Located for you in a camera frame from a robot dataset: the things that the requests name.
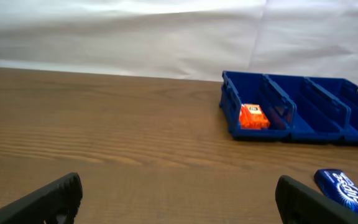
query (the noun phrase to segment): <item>orange package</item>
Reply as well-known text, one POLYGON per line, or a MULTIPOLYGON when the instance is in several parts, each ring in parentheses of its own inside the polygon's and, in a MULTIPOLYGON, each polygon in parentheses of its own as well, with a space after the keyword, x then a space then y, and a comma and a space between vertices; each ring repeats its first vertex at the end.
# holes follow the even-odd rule
POLYGON ((240 110, 241 128, 268 128, 270 122, 259 105, 243 104, 240 110))

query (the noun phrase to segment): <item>blue plastic storage bin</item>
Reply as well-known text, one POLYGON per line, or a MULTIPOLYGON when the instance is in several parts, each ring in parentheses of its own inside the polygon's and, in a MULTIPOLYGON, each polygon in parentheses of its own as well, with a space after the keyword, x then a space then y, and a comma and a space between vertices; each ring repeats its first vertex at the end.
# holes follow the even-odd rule
POLYGON ((297 141, 335 141, 344 135, 349 108, 305 77, 267 75, 296 105, 291 138, 297 141))
POLYGON ((350 108, 344 137, 347 142, 358 142, 358 86, 343 78, 310 77, 310 80, 330 91, 350 108))
POLYGON ((223 71, 222 97, 219 103, 227 119, 229 132, 236 139, 287 138, 294 103, 269 77, 256 73, 223 71), (268 129, 242 129, 239 123, 241 104, 258 104, 270 121, 268 129))

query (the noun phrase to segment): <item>table surface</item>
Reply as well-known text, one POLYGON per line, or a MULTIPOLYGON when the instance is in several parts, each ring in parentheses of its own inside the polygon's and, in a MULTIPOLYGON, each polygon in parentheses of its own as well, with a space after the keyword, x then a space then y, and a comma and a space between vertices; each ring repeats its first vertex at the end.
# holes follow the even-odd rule
POLYGON ((281 223, 283 174, 358 185, 358 147, 232 140, 220 85, 0 68, 0 207, 78 172, 76 223, 281 223))

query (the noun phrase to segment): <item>white logo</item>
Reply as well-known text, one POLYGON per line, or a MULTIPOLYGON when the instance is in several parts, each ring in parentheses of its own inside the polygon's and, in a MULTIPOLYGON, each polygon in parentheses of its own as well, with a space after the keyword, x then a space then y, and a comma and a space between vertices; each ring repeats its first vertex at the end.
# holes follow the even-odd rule
POLYGON ((337 178, 339 182, 336 188, 341 194, 342 199, 344 199, 346 203, 358 205, 358 188, 354 186, 353 182, 346 177, 344 173, 341 173, 341 175, 333 174, 333 176, 337 178))

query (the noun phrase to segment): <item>orange box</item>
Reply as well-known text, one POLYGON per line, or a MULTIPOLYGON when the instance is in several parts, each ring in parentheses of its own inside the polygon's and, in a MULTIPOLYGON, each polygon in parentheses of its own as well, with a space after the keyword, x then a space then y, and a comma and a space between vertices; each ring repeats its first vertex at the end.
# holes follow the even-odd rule
POLYGON ((239 121, 241 128, 262 129, 270 126, 269 120, 259 105, 241 105, 239 121))

